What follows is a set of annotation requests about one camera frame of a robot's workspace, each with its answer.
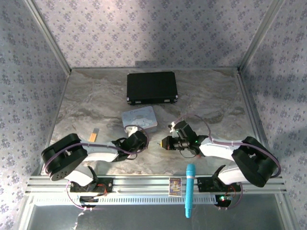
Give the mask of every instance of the gray marble surface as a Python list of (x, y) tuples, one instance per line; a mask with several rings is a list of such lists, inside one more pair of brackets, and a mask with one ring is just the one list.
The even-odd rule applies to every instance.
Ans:
[[(108, 142), (127, 137), (121, 113), (147, 105), (131, 106), (126, 102), (127, 74), (140, 70), (119, 69), (73, 70), (52, 135), (54, 143), (69, 133), (88, 140), (94, 128), (99, 128), (96, 142)], [(224, 139), (244, 139), (253, 136), (251, 124), (244, 112), (244, 102), (236, 86), (233, 71), (176, 70), (179, 100), (175, 104), (153, 104), (157, 131), (149, 134), (149, 148), (133, 161), (92, 162), (97, 174), (185, 174), (189, 163), (196, 165), (197, 174), (212, 174), (227, 160), (202, 157), (185, 159), (178, 151), (166, 151), (159, 145), (169, 134), (167, 125), (186, 113), (205, 118), (213, 136)], [(197, 134), (207, 135), (200, 120), (186, 121)], [(190, 157), (188, 151), (182, 152)]]

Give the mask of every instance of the patterned wall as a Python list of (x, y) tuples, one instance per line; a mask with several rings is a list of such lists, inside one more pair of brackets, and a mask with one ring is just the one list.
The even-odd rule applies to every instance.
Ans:
[(23, 1), (0, 9), (0, 229), (11, 229), (66, 76)]
[(307, 230), (307, 3), (286, 1), (243, 73)]
[(238, 66), (271, 0), (35, 0), (71, 68)]

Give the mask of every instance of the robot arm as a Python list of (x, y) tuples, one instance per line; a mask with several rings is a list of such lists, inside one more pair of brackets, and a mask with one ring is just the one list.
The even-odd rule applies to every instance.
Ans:
[(161, 141), (164, 149), (188, 149), (194, 155), (215, 156), (236, 163), (230, 167), (221, 166), (215, 172), (213, 183), (218, 188), (246, 181), (263, 187), (278, 167), (277, 159), (253, 137), (239, 141), (212, 140), (205, 135), (198, 136), (185, 121), (173, 123), (170, 128), (177, 137), (164, 138)]
[(128, 138), (120, 138), (104, 144), (79, 139), (69, 134), (42, 152), (45, 171), (52, 181), (63, 178), (75, 182), (91, 191), (97, 184), (92, 168), (80, 165), (83, 161), (117, 162), (127, 159), (132, 153), (147, 148), (148, 138), (134, 130)]

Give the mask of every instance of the white box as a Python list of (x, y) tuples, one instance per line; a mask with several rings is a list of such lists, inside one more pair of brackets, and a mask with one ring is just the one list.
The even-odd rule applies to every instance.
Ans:
[(152, 106), (134, 109), (121, 114), (124, 127), (127, 125), (138, 125), (146, 130), (148, 133), (157, 130), (158, 122), (154, 115)]

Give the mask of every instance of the blue handheld object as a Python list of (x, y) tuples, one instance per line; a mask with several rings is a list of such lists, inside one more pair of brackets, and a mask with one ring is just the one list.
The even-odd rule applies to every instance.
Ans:
[(190, 218), (193, 209), (193, 190), (194, 190), (194, 177), (196, 168), (194, 164), (187, 166), (187, 190), (186, 190), (186, 217)]

